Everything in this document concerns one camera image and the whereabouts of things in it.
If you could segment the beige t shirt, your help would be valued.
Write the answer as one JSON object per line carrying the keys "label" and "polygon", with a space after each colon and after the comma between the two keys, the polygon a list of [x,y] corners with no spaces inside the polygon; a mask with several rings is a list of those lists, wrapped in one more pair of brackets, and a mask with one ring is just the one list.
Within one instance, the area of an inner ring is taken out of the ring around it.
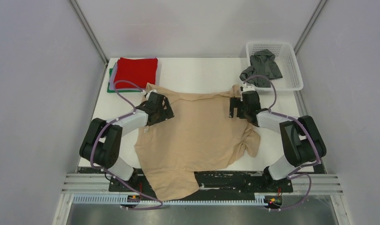
{"label": "beige t shirt", "polygon": [[135,151],[152,190],[161,201],[177,200],[199,190],[195,172],[225,169],[245,153],[255,157],[260,136],[245,119],[229,116],[229,102],[240,86],[228,91],[191,94],[147,84],[165,95],[174,116],[142,127]]}

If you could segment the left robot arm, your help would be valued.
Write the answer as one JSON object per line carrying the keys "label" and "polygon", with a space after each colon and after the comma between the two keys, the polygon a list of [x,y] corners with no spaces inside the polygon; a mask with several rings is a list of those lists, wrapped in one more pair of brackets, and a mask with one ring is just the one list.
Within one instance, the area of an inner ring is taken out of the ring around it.
{"label": "left robot arm", "polygon": [[138,187],[138,177],[133,175],[134,168],[119,157],[122,137],[175,116],[165,95],[151,90],[144,97],[145,101],[125,115],[110,120],[94,118],[79,149],[80,157],[88,160],[91,167],[119,178],[127,191]]}

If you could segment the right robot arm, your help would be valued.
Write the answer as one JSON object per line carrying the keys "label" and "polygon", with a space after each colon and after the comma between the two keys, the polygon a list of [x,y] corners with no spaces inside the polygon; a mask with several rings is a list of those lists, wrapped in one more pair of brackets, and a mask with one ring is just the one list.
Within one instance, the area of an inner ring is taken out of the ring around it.
{"label": "right robot arm", "polygon": [[262,174],[262,186],[267,191],[275,191],[281,180],[291,178],[300,169],[318,165],[327,153],[311,116],[295,118],[262,108],[256,91],[243,91],[241,97],[230,98],[229,117],[246,119],[254,127],[280,134],[283,156],[266,167]]}

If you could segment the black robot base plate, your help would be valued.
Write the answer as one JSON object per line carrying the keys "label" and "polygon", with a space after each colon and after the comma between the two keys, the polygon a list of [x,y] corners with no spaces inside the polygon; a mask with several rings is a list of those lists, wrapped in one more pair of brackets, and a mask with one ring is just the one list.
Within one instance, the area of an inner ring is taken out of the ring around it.
{"label": "black robot base plate", "polygon": [[[130,192],[131,190],[121,184],[117,179],[110,178],[101,170],[92,168],[81,168],[79,174],[98,174],[101,181],[109,181],[107,191],[113,193]],[[281,203],[285,194],[304,195],[309,188],[309,179],[301,176],[294,180],[283,179],[273,181],[267,185],[262,176],[255,172],[234,172],[234,171],[207,171],[195,172],[196,182],[199,190],[183,198],[174,198],[178,201],[236,201],[255,200],[254,197],[264,195],[264,203]],[[153,188],[141,169],[135,169],[134,175],[126,183],[142,194],[157,198]]]}

